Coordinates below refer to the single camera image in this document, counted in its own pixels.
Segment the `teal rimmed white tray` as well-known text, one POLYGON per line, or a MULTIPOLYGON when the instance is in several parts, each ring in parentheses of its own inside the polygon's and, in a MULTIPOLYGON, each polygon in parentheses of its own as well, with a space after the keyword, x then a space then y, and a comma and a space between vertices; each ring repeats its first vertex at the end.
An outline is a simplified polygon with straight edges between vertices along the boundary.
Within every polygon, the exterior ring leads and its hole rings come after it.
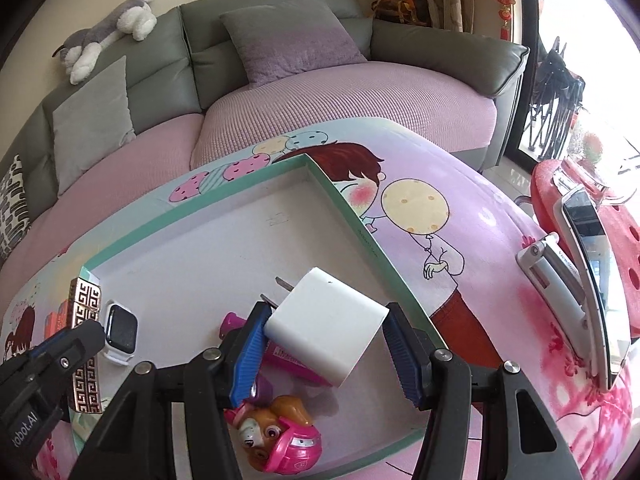
MULTIPOLYGON (((247 315, 284 283, 318 268, 379 302, 397 302, 411 323, 424 312, 359 217, 318 166, 298 156, 228 183, 146 222, 90 258, 80 274, 138 319, 139 361, 182 364, 219 344, 229 312, 247 315)), ((267 374, 276 393, 300 393, 322 435, 309 471, 333 479, 363 470, 384 478, 386 460, 419 448, 427 414, 402 393, 382 336, 341 387, 267 374)))

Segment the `gold black patterned lighter box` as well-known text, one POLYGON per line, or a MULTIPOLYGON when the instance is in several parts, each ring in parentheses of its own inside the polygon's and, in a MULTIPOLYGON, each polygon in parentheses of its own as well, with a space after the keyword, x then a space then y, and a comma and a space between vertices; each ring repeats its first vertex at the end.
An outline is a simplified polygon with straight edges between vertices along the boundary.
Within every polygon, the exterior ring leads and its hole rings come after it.
POLYGON ((83 278, 70 282, 66 325, 75 338, 78 359, 73 362, 68 404, 77 413, 100 414, 101 395, 96 355, 104 347, 104 333, 99 324, 101 289, 83 278))

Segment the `white smart watch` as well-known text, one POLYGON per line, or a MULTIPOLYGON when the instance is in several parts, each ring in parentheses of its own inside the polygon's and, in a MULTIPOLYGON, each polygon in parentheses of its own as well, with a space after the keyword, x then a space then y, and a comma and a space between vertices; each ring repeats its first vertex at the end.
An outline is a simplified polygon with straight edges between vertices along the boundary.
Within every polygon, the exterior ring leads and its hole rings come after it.
POLYGON ((104 358, 118 366, 128 366, 137 349, 138 318, 120 302, 110 300, 106 304, 103 328, 104 358))

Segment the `white power adapter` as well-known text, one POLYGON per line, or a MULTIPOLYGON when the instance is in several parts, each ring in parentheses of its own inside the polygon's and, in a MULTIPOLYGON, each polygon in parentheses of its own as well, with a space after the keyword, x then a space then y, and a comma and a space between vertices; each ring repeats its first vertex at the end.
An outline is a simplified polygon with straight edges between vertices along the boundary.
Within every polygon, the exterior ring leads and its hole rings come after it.
POLYGON ((266 337, 331 386, 339 387, 370 347, 390 309, 313 268, 295 285, 264 325, 266 337))

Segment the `pink pup toy figure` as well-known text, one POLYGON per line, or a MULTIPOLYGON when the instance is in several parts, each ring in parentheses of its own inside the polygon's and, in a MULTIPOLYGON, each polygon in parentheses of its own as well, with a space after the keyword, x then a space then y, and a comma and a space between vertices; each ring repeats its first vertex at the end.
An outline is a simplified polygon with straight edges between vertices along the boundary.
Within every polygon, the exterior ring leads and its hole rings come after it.
POLYGON ((294 476, 320 460, 322 437, 298 396, 274 396, 272 385, 258 374, 250 396, 237 408, 224 410, 227 424, 238 432, 250 466, 265 474, 294 476))

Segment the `grey purple cushion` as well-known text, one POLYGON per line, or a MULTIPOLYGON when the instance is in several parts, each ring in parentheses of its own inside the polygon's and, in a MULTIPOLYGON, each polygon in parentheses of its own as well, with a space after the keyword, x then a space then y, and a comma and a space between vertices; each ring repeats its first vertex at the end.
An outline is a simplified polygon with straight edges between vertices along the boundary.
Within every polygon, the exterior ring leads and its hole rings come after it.
POLYGON ((221 14, 253 87, 302 73, 367 61, 323 2, 291 0, 221 14))

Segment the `orange decorated bag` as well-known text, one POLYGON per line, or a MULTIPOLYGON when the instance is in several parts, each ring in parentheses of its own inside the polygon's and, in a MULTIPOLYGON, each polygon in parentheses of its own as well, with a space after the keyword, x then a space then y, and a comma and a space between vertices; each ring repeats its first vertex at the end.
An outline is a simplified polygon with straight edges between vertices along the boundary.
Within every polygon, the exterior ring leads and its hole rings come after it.
POLYGON ((375 0, 371 9, 378 20, 416 26, 432 26, 427 0, 375 0))

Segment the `grey white plush husky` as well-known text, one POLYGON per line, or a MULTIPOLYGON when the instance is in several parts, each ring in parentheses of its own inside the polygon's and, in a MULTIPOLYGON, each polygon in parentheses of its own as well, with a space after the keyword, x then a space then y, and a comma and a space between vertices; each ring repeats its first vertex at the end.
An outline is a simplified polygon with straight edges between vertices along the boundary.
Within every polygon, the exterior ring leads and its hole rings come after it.
POLYGON ((103 50, 123 36, 131 36, 137 42, 145 40, 157 23, 150 7, 153 1, 126 0, 99 23, 68 36, 52 56, 60 59, 70 84, 77 86, 84 82, 103 50))

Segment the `grey green sofa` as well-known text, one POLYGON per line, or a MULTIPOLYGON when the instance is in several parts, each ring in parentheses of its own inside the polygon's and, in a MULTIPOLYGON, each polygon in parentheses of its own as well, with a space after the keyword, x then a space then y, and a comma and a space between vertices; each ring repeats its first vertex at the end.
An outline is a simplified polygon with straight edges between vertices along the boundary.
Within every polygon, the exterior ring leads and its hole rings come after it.
POLYGON ((503 152, 528 58, 513 42, 368 18, 357 0, 196 0, 145 40, 61 51, 66 81, 1 162, 22 164, 28 220, 63 192, 57 110, 78 133, 98 120, 117 140, 202 114, 194 165, 317 122, 386 118, 483 170, 503 152))

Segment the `light grey cushion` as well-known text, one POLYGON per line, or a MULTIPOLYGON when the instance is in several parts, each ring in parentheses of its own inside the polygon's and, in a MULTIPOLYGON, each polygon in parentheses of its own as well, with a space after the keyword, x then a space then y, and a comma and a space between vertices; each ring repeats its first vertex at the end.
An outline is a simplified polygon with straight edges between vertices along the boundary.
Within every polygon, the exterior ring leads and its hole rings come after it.
POLYGON ((114 151, 134 140, 123 56, 52 113, 58 195, 114 151))

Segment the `black white patterned cushion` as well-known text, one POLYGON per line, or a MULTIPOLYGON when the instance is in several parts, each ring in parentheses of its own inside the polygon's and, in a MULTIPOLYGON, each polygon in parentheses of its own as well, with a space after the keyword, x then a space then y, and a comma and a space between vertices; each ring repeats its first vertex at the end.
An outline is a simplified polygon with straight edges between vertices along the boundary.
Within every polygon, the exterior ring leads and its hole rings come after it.
POLYGON ((1 179, 1 263, 12 254, 30 229, 21 157, 15 155, 1 179))

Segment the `black folding rack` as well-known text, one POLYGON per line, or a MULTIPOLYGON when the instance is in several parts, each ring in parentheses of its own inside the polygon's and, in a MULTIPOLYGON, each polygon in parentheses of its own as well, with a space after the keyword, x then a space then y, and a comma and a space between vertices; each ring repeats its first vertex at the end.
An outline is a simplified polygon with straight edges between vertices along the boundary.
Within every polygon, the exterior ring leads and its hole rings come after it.
POLYGON ((586 83, 568 69, 567 43, 559 36, 547 50, 539 44, 532 99, 520 149, 537 162, 559 158, 582 110, 586 83))

